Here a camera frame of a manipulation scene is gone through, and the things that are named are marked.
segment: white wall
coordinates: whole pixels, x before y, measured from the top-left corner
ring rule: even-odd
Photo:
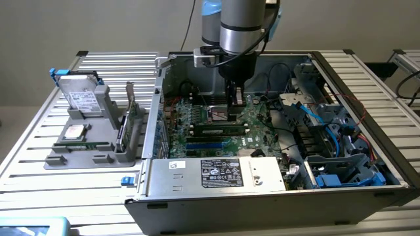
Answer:
[[[175,51],[194,0],[2,0],[0,105],[40,105],[79,50]],[[282,0],[284,15],[268,49],[354,49],[386,60],[420,49],[420,0]],[[184,50],[200,45],[198,0]]]

